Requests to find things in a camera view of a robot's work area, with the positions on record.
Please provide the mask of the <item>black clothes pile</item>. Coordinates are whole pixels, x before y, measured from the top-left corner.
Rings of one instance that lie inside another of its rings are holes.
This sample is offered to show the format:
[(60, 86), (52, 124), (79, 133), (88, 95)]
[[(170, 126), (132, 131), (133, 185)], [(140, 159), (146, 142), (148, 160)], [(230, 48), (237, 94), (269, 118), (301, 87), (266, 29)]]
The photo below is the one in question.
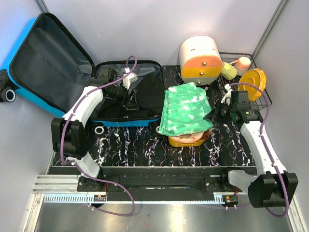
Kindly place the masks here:
[(135, 87), (130, 86), (130, 90), (132, 89), (136, 90), (139, 110), (129, 110), (129, 107), (123, 107), (120, 101), (108, 98), (104, 88), (103, 103), (96, 116), (111, 121), (153, 119), (161, 116), (166, 90), (162, 80), (154, 75), (142, 77)]

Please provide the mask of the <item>green tie-dye cloth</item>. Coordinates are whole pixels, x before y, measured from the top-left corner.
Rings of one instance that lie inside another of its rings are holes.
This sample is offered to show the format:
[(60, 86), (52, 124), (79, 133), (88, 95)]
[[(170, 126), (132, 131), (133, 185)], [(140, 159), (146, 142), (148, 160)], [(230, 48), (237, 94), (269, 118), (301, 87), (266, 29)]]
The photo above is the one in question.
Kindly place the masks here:
[(203, 88), (190, 82), (169, 87), (165, 91), (158, 132), (168, 137), (204, 132), (213, 127), (205, 120), (211, 106)]

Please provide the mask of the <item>pink floral cloth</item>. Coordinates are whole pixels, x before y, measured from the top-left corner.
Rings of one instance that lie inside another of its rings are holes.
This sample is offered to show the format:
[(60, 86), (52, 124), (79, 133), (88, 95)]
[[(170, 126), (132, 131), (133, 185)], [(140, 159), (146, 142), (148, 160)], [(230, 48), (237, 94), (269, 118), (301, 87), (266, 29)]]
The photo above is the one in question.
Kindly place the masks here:
[(183, 134), (179, 136), (169, 137), (171, 140), (180, 143), (192, 143), (202, 138), (204, 132), (196, 132), (192, 134)]

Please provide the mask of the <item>yellow plastic basket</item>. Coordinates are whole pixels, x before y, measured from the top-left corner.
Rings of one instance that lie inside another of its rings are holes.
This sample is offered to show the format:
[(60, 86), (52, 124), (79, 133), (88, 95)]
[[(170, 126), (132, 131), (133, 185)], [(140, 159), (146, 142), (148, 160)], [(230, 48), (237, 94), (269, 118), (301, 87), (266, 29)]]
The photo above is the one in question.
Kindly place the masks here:
[(210, 129), (175, 137), (168, 137), (169, 144), (173, 147), (195, 147), (202, 145), (210, 137)]

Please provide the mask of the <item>blue fish-print suitcase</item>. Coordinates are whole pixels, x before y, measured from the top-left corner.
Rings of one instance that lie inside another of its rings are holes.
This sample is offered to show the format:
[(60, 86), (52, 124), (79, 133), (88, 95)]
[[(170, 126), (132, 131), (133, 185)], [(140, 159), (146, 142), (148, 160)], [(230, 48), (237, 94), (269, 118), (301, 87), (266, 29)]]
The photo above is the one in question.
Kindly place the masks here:
[[(125, 67), (137, 64), (138, 79), (157, 76), (163, 81), (162, 68), (152, 60), (107, 61), (95, 64), (60, 20), (42, 13), (30, 20), (13, 45), (0, 69), (0, 100), (13, 102), (19, 94), (57, 117), (64, 116), (81, 96), (85, 87), (101, 86), (124, 76)], [(103, 100), (90, 121), (105, 127), (148, 127), (157, 131), (161, 116), (153, 119), (111, 121), (98, 118)]]

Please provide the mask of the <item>brown towel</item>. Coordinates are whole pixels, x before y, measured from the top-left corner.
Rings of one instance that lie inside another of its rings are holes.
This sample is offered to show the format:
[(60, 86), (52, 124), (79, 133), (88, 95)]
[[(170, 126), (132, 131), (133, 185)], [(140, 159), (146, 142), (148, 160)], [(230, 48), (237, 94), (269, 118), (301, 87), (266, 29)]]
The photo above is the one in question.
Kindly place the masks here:
[(204, 133), (203, 133), (203, 136), (202, 136), (202, 140), (207, 140), (209, 137), (210, 137), (210, 129), (206, 130)]

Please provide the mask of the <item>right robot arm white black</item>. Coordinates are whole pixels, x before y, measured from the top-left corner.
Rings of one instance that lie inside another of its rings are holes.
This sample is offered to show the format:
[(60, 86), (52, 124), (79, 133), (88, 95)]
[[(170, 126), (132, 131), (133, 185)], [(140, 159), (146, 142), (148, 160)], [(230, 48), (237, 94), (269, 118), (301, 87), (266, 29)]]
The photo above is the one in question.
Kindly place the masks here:
[(298, 185), (295, 173), (290, 173), (280, 162), (265, 132), (266, 118), (253, 109), (245, 90), (228, 90), (223, 99), (204, 116), (217, 123), (233, 122), (240, 129), (253, 156), (257, 176), (244, 170), (226, 171), (219, 179), (223, 191), (237, 187), (249, 197), (254, 208), (284, 207), (288, 209)]

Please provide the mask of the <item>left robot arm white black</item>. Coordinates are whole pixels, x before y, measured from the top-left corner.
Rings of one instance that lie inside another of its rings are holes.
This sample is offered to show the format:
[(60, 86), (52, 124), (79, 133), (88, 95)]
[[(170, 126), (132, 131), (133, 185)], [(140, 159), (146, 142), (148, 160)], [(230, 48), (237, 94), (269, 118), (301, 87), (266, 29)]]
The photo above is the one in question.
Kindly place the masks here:
[(60, 155), (62, 165), (72, 164), (88, 178), (87, 185), (93, 191), (104, 187), (104, 179), (99, 176), (100, 168), (88, 151), (88, 139), (85, 126), (96, 106), (103, 100), (103, 89), (123, 81), (130, 86), (137, 64), (125, 67), (126, 74), (120, 79), (101, 85), (89, 85), (84, 88), (81, 96), (73, 107), (62, 117), (54, 118), (51, 123), (53, 150)]

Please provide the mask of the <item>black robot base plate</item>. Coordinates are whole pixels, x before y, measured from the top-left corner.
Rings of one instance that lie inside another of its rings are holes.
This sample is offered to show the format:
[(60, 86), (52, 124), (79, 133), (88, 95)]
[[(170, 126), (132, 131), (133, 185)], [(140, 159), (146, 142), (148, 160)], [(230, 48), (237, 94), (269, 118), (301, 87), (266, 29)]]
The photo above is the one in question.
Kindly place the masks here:
[(233, 167), (103, 167), (98, 178), (113, 181), (126, 189), (194, 189), (203, 192), (234, 192), (227, 172), (243, 170), (255, 176), (253, 166)]

